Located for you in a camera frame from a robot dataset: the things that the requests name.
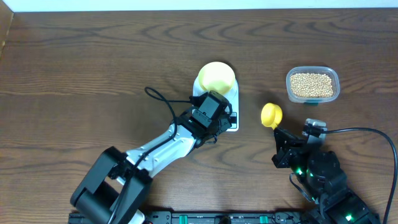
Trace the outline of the yellow measuring scoop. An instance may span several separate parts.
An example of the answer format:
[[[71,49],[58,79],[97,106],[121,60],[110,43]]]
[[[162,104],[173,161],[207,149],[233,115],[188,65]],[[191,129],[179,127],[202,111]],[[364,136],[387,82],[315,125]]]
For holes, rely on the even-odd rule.
[[[282,121],[283,113],[279,105],[267,103],[261,111],[261,123],[267,128],[275,129]]]

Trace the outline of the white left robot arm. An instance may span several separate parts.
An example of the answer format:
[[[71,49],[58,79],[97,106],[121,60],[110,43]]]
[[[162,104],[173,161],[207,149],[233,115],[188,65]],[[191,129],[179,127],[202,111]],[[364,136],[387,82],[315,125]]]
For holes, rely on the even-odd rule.
[[[72,193],[71,205],[92,223],[143,223],[139,208],[154,176],[229,129],[231,113],[231,105],[192,106],[147,144],[106,149]]]

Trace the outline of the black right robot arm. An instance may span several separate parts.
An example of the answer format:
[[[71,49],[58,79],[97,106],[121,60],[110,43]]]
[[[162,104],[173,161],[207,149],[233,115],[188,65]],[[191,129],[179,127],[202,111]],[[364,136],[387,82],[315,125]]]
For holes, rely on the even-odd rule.
[[[300,215],[302,223],[380,223],[380,216],[347,184],[347,175],[333,151],[321,147],[327,128],[305,125],[307,138],[302,139],[286,129],[273,130],[276,154],[272,161],[276,168],[290,168],[290,178],[296,176],[294,187],[316,207]]]

